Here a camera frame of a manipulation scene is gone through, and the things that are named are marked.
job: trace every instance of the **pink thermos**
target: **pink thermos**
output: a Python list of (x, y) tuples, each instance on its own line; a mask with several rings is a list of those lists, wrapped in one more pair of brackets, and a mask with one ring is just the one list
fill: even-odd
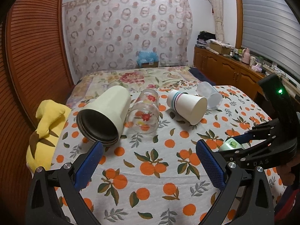
[(246, 49), (243, 49), (243, 52), (242, 52), (242, 62), (243, 63), (246, 63), (246, 64), (250, 64), (250, 50), (249, 48), (246, 48)]

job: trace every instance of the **cabinet door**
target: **cabinet door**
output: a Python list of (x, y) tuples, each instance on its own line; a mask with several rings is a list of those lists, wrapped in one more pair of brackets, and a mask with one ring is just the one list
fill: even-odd
[(235, 86), (254, 100), (259, 90), (259, 85), (257, 84), (259, 80), (258, 77), (241, 69), (236, 78)]
[(223, 58), (220, 58), (219, 61), (221, 66), (220, 85), (235, 86), (236, 76), (240, 68)]
[(202, 67), (203, 67), (203, 58), (204, 58), (203, 51), (198, 51), (195, 49), (194, 66), (200, 71), (202, 71)]
[(220, 63), (218, 62), (217, 55), (208, 54), (205, 58), (205, 63), (203, 66), (203, 73), (206, 77), (208, 77), (211, 81), (215, 82), (217, 85), (220, 84), (220, 74), (221, 68)]

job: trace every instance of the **wooden cabinet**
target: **wooden cabinet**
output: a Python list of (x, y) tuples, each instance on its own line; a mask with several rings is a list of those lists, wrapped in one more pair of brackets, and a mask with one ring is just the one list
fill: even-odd
[(252, 71), (248, 65), (242, 62), (195, 47), (194, 66), (216, 85), (237, 87), (252, 100), (255, 99), (257, 92), (261, 92), (257, 82), (264, 75)]

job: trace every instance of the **transparent glass with red flowers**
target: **transparent glass with red flowers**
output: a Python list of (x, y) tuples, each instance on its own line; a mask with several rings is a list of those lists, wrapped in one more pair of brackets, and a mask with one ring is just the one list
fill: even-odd
[(129, 109), (126, 122), (135, 132), (150, 134), (158, 128), (159, 96), (151, 89), (143, 90)]

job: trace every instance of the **window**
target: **window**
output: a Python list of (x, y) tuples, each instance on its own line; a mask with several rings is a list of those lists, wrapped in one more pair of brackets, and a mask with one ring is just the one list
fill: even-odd
[(300, 79), (300, 24), (284, 0), (242, 0), (242, 47)]

